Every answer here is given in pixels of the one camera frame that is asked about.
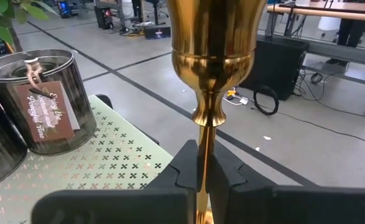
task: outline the gray floor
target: gray floor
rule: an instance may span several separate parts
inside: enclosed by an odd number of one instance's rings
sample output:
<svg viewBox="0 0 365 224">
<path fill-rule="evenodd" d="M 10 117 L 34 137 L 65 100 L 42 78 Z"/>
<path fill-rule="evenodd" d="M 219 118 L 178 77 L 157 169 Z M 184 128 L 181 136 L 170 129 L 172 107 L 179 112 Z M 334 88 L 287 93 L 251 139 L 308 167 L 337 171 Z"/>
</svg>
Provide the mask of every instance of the gray floor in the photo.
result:
<svg viewBox="0 0 365 224">
<path fill-rule="evenodd" d="M 131 7 L 125 3 L 125 14 L 130 13 Z M 261 29 L 266 19 L 264 16 Z M 198 127 L 188 118 L 196 99 L 173 70 L 170 39 L 108 34 L 98 28 L 92 12 L 85 19 L 29 21 L 45 32 L 30 24 L 16 26 L 25 50 L 73 50 L 88 94 L 108 95 L 120 115 L 159 140 L 172 156 L 188 139 L 197 138 Z M 308 18 L 304 37 L 321 35 L 322 31 L 315 28 L 318 21 L 317 17 Z M 283 27 L 278 24 L 277 31 Z M 332 39 L 333 32 L 329 32 L 323 41 Z M 365 36 L 361 47 L 365 47 Z M 351 66 L 365 70 L 362 65 Z M 310 88 L 320 95 L 322 83 L 310 84 Z M 252 96 L 251 91 L 240 92 Z M 267 96 L 259 100 L 272 105 Z M 337 109 L 363 113 L 365 85 L 331 77 L 325 83 L 321 101 Z M 276 183 L 365 187 L 365 118 L 298 96 L 280 102 L 281 113 L 269 117 L 253 110 L 251 104 L 223 102 L 223 107 L 227 122 L 219 128 L 222 138 L 218 136 L 217 140 Z"/>
</svg>

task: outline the green patterned tablecloth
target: green patterned tablecloth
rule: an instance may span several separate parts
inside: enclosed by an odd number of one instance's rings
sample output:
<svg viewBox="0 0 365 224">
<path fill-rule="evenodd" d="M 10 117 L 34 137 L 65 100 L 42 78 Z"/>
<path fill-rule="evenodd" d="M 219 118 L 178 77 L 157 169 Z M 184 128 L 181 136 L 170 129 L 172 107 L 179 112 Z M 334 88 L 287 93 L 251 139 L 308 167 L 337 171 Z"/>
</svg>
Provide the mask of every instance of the green patterned tablecloth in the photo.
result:
<svg viewBox="0 0 365 224">
<path fill-rule="evenodd" d="M 28 153 L 0 182 L 0 224 L 28 224 L 38 199 L 62 189 L 142 189 L 172 157 L 96 96 L 89 97 L 97 131 L 60 156 Z"/>
</svg>

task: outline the brown tag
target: brown tag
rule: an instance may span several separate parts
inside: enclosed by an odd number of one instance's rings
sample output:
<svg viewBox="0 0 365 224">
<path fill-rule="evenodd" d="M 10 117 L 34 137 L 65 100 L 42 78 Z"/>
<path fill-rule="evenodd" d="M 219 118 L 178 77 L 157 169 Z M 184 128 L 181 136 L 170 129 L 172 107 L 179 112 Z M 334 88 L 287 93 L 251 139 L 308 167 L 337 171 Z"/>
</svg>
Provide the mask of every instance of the brown tag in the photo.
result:
<svg viewBox="0 0 365 224">
<path fill-rule="evenodd" d="M 75 136 L 67 114 L 61 82 L 38 83 L 37 86 L 45 95 L 52 96 L 52 99 L 31 92 L 33 86 L 30 84 L 17 87 L 33 140 L 39 142 Z"/>
</svg>

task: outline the goblet stem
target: goblet stem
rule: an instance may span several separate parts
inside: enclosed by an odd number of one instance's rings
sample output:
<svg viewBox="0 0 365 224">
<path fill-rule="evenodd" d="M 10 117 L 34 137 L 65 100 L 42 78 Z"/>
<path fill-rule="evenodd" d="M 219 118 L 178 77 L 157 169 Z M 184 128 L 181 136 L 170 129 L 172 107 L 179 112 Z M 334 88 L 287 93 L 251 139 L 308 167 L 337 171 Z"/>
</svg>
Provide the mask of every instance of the goblet stem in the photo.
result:
<svg viewBox="0 0 365 224">
<path fill-rule="evenodd" d="M 200 183 L 199 192 L 196 195 L 197 200 L 197 224 L 205 224 L 207 212 L 208 190 L 207 176 L 209 174 L 209 156 L 213 154 L 214 142 L 216 140 L 216 127 L 200 126 L 199 131 L 199 153 L 198 153 L 198 183 Z"/>
</svg>

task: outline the golden goblet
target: golden goblet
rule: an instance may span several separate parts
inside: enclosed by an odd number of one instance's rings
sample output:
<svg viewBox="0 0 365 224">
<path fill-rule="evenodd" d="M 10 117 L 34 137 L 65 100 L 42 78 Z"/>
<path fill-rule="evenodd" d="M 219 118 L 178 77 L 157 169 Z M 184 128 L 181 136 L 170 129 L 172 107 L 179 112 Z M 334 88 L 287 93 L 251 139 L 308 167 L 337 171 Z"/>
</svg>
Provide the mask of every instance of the golden goblet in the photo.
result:
<svg viewBox="0 0 365 224">
<path fill-rule="evenodd" d="M 196 223 L 208 223 L 208 159 L 214 150 L 216 127 L 225 122 L 222 97 L 252 69 L 265 0 L 167 0 L 167 4 L 173 66 L 196 92 L 198 102 L 192 116 L 200 126 Z"/>
</svg>

